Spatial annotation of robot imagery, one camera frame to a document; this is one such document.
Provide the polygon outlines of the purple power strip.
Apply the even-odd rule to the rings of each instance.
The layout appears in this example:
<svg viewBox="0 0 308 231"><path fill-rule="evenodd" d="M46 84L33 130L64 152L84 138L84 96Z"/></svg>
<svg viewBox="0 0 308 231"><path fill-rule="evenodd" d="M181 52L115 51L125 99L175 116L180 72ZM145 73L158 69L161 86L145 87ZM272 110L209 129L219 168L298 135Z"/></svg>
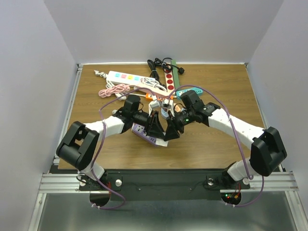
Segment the purple power strip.
<svg viewBox="0 0 308 231"><path fill-rule="evenodd" d="M143 140L149 142L150 144L152 144L154 146L160 146L158 138L154 138L154 137L148 136L146 134L143 126L138 125L136 123L133 123L131 131L132 131L132 133L134 133L138 137L142 138Z"/></svg>

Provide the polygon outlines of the white cube adapter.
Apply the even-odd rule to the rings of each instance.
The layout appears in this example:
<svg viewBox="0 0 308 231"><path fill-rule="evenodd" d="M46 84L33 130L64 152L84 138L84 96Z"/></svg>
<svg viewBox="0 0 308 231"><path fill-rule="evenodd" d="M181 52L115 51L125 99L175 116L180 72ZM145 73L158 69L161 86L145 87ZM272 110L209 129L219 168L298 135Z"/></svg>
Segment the white cube adapter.
<svg viewBox="0 0 308 231"><path fill-rule="evenodd" d="M159 140L158 140L158 144L159 144L160 146L167 147L168 141L164 141L163 139L159 139Z"/></svg>

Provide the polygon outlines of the light blue round socket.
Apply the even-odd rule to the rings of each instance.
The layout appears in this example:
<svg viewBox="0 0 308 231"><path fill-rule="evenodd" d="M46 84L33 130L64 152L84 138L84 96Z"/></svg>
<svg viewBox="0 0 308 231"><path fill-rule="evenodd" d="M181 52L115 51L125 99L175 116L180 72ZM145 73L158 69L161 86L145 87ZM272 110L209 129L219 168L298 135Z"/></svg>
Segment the light blue round socket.
<svg viewBox="0 0 308 231"><path fill-rule="evenodd" d="M168 109L167 108L161 108L161 116L165 120L167 120L169 118Z"/></svg>

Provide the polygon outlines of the peach cube socket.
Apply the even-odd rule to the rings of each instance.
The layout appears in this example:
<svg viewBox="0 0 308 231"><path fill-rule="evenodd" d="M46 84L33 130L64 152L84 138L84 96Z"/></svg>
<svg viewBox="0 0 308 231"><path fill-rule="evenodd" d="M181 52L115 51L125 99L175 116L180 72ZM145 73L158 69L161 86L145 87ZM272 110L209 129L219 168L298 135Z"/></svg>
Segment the peach cube socket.
<svg viewBox="0 0 308 231"><path fill-rule="evenodd" d="M182 108L179 104L175 105L175 107L174 107L175 112L179 113L179 112L181 112L181 110L182 110Z"/></svg>

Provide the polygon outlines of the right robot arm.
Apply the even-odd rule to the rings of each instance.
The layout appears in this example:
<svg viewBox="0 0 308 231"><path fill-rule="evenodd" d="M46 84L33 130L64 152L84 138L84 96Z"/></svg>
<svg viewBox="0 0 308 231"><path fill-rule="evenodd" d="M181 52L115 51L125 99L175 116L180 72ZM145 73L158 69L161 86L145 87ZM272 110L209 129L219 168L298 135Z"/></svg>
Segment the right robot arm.
<svg viewBox="0 0 308 231"><path fill-rule="evenodd" d="M204 104L197 93L189 90L182 94L183 110L176 112L171 99L163 99L161 106L168 113L165 140L180 137L184 127L192 122L202 123L235 138L240 152L245 145L250 157L243 157L226 168L221 176L222 184L232 188L240 180L256 174L269 176L287 157L282 138L274 127L267 129L246 123L214 103Z"/></svg>

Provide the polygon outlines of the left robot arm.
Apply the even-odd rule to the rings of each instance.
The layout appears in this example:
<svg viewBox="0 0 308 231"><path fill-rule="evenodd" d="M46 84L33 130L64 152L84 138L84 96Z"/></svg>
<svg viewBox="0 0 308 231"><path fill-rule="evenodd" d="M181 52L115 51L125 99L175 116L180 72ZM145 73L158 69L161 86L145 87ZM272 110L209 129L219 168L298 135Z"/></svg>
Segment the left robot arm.
<svg viewBox="0 0 308 231"><path fill-rule="evenodd" d="M158 112L139 109L141 99L130 95L112 116L93 123L74 122L56 149L56 155L90 178L91 185L101 190L107 185L103 167L95 163L94 152L98 141L122 134L133 124L144 127L147 136L164 139L165 132L158 119Z"/></svg>

